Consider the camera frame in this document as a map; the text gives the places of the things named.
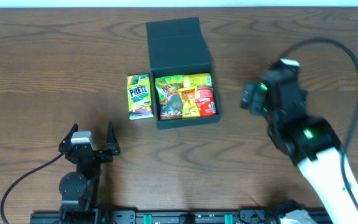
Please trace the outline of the Pretz snack box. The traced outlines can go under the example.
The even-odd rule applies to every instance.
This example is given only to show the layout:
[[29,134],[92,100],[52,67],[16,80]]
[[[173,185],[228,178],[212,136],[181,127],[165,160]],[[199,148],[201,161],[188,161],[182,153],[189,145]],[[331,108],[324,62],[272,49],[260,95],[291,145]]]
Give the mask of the Pretz snack box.
[[149,74],[127,76],[129,119],[144,119],[154,116]]

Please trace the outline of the yellow orange snack packet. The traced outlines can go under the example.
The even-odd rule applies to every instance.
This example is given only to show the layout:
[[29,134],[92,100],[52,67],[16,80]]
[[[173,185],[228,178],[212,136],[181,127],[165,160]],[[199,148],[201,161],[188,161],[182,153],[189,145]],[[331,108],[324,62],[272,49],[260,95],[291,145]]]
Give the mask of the yellow orange snack packet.
[[198,118],[201,116],[196,104],[197,89],[198,87],[193,85],[178,90],[183,104],[182,118]]

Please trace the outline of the black gift box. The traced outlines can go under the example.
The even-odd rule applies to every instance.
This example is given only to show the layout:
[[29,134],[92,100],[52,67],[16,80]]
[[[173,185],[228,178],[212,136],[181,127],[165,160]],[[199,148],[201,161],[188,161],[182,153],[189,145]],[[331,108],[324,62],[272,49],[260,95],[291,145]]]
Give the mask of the black gift box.
[[[213,60],[203,38],[198,17],[146,23],[150,59],[150,81],[155,95],[158,129],[180,128],[217,123],[221,118]],[[213,84],[216,114],[200,118],[161,120],[156,79],[173,75],[209,73]]]

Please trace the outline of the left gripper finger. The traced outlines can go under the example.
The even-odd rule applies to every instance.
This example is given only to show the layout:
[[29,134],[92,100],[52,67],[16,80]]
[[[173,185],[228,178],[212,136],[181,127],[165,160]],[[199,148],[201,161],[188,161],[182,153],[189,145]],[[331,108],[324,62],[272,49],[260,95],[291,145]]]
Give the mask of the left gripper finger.
[[78,131],[78,125],[75,123],[72,127],[71,127],[71,129],[70,129],[70,131],[68,132],[68,134],[63,138],[63,140],[61,141],[61,145],[66,145],[66,144],[70,144],[71,143],[71,137],[73,136],[73,134],[75,133],[75,132],[77,132]]
[[105,144],[111,151],[112,155],[120,155],[121,148],[119,147],[119,144],[114,135],[113,124],[111,121],[108,124]]

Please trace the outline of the yellow snack can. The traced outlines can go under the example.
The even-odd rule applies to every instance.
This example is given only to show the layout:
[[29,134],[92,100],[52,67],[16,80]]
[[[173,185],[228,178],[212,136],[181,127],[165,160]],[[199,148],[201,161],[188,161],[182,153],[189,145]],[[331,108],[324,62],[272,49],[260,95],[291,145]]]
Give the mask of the yellow snack can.
[[183,76],[183,86],[190,87],[197,86],[212,86],[212,78],[209,73],[197,73]]

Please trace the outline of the green Haribo gummy bag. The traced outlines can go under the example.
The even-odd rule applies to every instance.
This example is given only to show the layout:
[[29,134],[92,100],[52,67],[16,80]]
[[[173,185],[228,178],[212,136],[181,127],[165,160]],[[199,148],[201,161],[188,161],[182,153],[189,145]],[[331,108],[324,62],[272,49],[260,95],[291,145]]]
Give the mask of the green Haribo gummy bag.
[[182,118],[183,103],[179,89],[183,88],[183,75],[166,76],[155,79],[160,105],[160,120]]

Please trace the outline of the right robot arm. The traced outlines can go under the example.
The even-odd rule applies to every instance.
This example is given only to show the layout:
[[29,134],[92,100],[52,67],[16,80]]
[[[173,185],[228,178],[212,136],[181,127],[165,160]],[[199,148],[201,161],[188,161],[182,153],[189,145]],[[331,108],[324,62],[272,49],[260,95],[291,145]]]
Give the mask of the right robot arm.
[[310,183],[333,223],[358,223],[358,183],[341,141],[322,117],[308,114],[297,70],[276,68],[246,83],[241,106],[268,123],[275,147]]

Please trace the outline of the red Pringles can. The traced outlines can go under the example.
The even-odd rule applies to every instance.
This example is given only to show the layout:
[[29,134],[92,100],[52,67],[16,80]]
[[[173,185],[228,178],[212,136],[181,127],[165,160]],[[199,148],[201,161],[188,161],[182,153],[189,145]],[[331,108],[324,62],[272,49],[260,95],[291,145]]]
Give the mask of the red Pringles can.
[[200,86],[196,92],[196,105],[202,117],[216,115],[213,89],[210,86]]

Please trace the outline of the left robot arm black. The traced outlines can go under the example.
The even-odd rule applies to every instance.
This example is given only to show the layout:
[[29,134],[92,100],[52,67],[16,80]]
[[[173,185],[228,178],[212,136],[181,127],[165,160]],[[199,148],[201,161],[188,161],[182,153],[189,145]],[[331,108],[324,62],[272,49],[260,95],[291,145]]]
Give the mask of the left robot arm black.
[[111,163],[121,149],[109,122],[105,150],[96,150],[90,131],[80,131],[74,124],[59,144],[58,151],[76,165],[76,171],[62,177],[59,191],[62,205],[57,223],[109,223],[110,214],[98,207],[101,165]]

